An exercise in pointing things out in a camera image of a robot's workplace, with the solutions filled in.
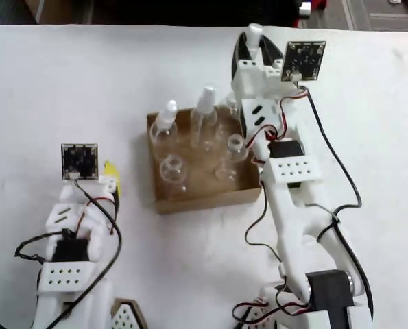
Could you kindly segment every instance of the circuit board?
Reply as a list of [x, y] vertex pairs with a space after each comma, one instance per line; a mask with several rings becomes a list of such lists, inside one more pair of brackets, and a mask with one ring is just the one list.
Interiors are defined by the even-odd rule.
[[98, 179], [97, 150], [97, 144], [62, 144], [62, 179]]
[[325, 48], [325, 41], [289, 41], [281, 81], [316, 80]]

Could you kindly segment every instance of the floor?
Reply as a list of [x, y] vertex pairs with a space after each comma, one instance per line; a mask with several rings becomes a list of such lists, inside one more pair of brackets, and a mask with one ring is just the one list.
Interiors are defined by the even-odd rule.
[[[40, 0], [26, 0], [36, 14]], [[41, 24], [90, 23], [95, 0], [45, 0]], [[325, 11], [316, 11], [303, 28], [359, 31], [408, 31], [408, 0], [392, 5], [388, 0], [328, 0]]]
[[328, 0], [324, 12], [314, 12], [303, 27], [359, 31], [408, 31], [408, 0]]

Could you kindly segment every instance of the red wire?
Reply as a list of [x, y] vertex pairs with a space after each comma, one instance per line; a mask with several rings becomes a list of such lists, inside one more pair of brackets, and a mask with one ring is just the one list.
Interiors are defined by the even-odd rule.
[[[95, 201], [98, 201], [98, 200], [108, 200], [108, 201], [111, 201], [112, 204], [114, 204], [114, 202], [113, 202], [111, 199], [109, 199], [108, 197], [95, 197], [94, 200], [95, 200]], [[86, 203], [85, 208], [86, 208], [87, 206], [89, 206], [90, 203], [91, 203], [91, 201], [88, 201], [88, 202]], [[82, 220], [83, 220], [84, 217], [85, 217], [85, 212], [83, 212], [83, 213], [80, 215], [79, 221], [77, 222], [77, 228], [75, 229], [75, 235], [76, 235], [76, 236], [77, 236], [77, 234], [78, 234], [78, 232], [79, 232], [80, 224], [81, 224], [81, 222], [82, 222]]]
[[[277, 313], [278, 311], [280, 311], [282, 308], [286, 308], [286, 307], [290, 307], [290, 306], [299, 306], [297, 303], [295, 302], [290, 302], [290, 303], [286, 303], [285, 305], [281, 306], [281, 307], [276, 307], [273, 310], [270, 310], [268, 313], [265, 313], [264, 315], [262, 315], [261, 317], [258, 317], [257, 319], [254, 320], [243, 320], [241, 318], [239, 318], [238, 316], [236, 316], [234, 314], [234, 312], [242, 306], [250, 306], [250, 307], [268, 307], [269, 304], [268, 303], [238, 303], [236, 306], [234, 306], [234, 308], [232, 309], [232, 317], [240, 322], [241, 324], [259, 324], [262, 321], [265, 321], [268, 317], [270, 317], [271, 315], [273, 315], [274, 313]], [[303, 313], [306, 313], [308, 311], [307, 308], [303, 308], [301, 310], [297, 310], [296, 312], [292, 313], [292, 315], [300, 315]]]
[[257, 137], [257, 134], [258, 134], [259, 132], [261, 132], [261, 131], [262, 131], [263, 129], [265, 129], [265, 128], [272, 128], [272, 129], [274, 130], [273, 133], [275, 134], [275, 136], [277, 135], [277, 128], [275, 128], [274, 125], [271, 125], [271, 124], [262, 125], [262, 126], [254, 133], [254, 135], [252, 135], [251, 139], [245, 144], [245, 147], [246, 147], [247, 149], [249, 149], [249, 148], [251, 147], [251, 144], [252, 144], [252, 142], [254, 141], [254, 139]]
[[283, 125], [283, 132], [282, 132], [282, 134], [280, 136], [276, 137], [276, 140], [278, 140], [278, 141], [282, 140], [286, 136], [286, 133], [287, 133], [287, 121], [286, 121], [285, 111], [283, 110], [283, 101], [285, 99], [300, 99], [300, 98], [303, 98], [303, 97], [306, 97], [306, 96], [307, 96], [307, 93], [303, 92], [303, 93], [301, 93], [299, 95], [296, 95], [296, 96], [286, 96], [286, 97], [283, 97], [282, 99], [280, 99], [279, 104], [280, 104], [280, 109], [281, 109], [281, 119], [282, 119], [282, 125]]

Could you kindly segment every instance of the white 3d-printed part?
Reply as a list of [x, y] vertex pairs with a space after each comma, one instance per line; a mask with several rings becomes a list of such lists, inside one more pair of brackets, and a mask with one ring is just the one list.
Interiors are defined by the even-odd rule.
[[112, 319], [112, 329], [142, 329], [129, 305], [121, 305]]
[[269, 159], [277, 183], [306, 182], [321, 178], [317, 160], [313, 156], [291, 156]]
[[83, 291], [91, 281], [94, 267], [92, 262], [44, 263], [38, 290], [40, 293]]

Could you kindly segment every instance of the yellow object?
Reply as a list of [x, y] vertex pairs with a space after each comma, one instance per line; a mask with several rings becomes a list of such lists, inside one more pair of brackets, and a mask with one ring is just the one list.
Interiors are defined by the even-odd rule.
[[119, 192], [119, 197], [121, 197], [121, 183], [120, 183], [120, 174], [119, 171], [117, 170], [117, 168], [115, 168], [115, 166], [109, 162], [109, 161], [105, 161], [105, 167], [104, 167], [104, 175], [106, 176], [114, 176], [115, 179], [117, 180], [117, 190]]

